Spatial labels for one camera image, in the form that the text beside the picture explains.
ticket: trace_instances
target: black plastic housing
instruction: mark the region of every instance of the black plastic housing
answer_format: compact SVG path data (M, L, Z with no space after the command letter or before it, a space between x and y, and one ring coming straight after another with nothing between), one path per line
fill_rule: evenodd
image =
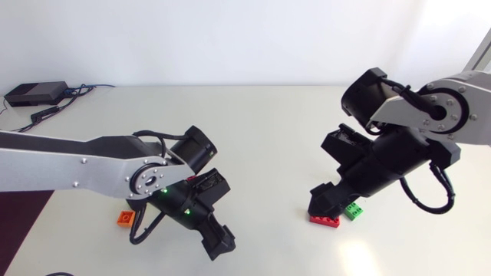
M392 88L380 82L386 77L378 67L366 71L359 77L341 98L341 108L348 116L353 116L362 127L366 127L371 116L388 98L397 96Z
M149 197L148 202L182 226L198 230L208 256L214 260L236 248L235 236L226 225L221 226L213 215L213 203L230 190L227 181L216 169L167 186Z
M338 161L341 181L311 190L308 213L337 218L358 197L370 197L429 159L449 166L460 156L455 143L430 143L407 127L393 126L375 141L345 126L329 133L322 148Z
M188 139L179 140L171 150L198 173L217 154L215 145L197 127L186 131Z

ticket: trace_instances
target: white wall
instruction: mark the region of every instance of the white wall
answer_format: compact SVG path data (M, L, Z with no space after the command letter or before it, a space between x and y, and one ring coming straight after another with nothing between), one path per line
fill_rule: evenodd
M2 0L0 94L17 84L350 84L378 66L461 70L485 0Z

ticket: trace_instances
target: white table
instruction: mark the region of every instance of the white table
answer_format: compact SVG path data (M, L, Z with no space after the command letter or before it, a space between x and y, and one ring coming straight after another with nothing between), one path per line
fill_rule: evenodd
M123 199L57 191L20 247L7 275L478 275L491 270L488 146L462 145L447 170L456 204L446 215L419 210L398 183L357 200L364 213L339 228L308 222L309 190L337 183L338 164L321 148L339 123L358 131L340 107L344 87L97 88L29 133L66 139L181 134L199 127L219 154L216 167L232 191L215 215L237 248L210 261L198 232L165 218L141 245L116 225ZM1 128L28 123L40 110L0 116ZM442 205L445 192L427 166L408 177L417 197ZM157 214L149 208L143 225Z

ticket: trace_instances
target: black router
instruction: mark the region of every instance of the black router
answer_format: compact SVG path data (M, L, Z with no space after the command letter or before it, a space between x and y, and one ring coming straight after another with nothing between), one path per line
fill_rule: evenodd
M56 105L64 99L63 92L68 88L64 81L21 84L8 92L5 99L12 107Z

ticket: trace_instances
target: power cord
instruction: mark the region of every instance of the power cord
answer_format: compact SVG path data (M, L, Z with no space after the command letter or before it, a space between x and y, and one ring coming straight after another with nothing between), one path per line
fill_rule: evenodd
M76 88L68 88L64 91L64 98L70 99L68 101L68 103L66 103L65 105L63 105L61 107L58 107L58 106L50 107L47 110L43 110L41 112L32 114L31 115L32 123L28 124L27 126L18 128L16 130L10 130L10 131L17 131L19 133L24 133L24 132L32 129L33 127L37 126L38 124L46 121L47 119L53 117L54 115L60 113L65 108L69 107L73 102L75 102L76 99L78 99L79 97L83 97L83 96L87 95L88 93L90 93L96 87L101 87L101 86L115 87L114 85L109 85L109 84L92 84L92 85L82 84L81 86L76 87Z
M409 197L409 199L416 204L420 209L423 209L426 212L435 214L435 215L441 215L444 214L448 211L450 211L453 207L453 204L455 202L455 192L453 191L452 183L450 182L450 179L448 178L448 175L445 173L445 170L440 169L438 166L436 166L433 163L430 163L430 170L433 172L435 177L438 179L440 184L445 188L447 191L447 203L446 205L439 207L439 208L433 208L433 207L428 207L421 203L416 196L414 196L413 192L409 189L409 186L407 185L406 179L403 177L400 180L400 185L402 186L402 190L406 193L406 195Z

